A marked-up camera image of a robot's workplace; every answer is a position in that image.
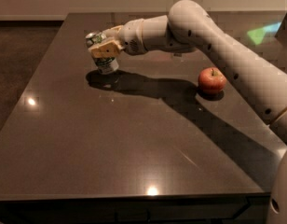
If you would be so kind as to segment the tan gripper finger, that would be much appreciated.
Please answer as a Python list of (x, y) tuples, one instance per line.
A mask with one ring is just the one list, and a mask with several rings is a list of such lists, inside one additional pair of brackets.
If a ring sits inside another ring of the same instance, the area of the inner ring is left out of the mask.
[(103, 30), (102, 32), (105, 34), (106, 37), (117, 37), (121, 29), (122, 29), (122, 25), (118, 25), (118, 26)]
[(89, 48), (93, 58), (116, 57), (123, 50), (123, 46), (114, 38), (107, 38), (102, 43), (94, 44)]

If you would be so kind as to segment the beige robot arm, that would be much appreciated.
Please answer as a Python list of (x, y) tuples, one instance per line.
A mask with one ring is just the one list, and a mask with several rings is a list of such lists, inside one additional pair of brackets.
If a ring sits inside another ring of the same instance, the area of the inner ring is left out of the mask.
[[(104, 40), (89, 47), (94, 58), (199, 49), (287, 145), (287, 74), (223, 32), (198, 3), (181, 0), (164, 16), (129, 21), (102, 33)], [(287, 150), (272, 188), (266, 224), (287, 224)]]

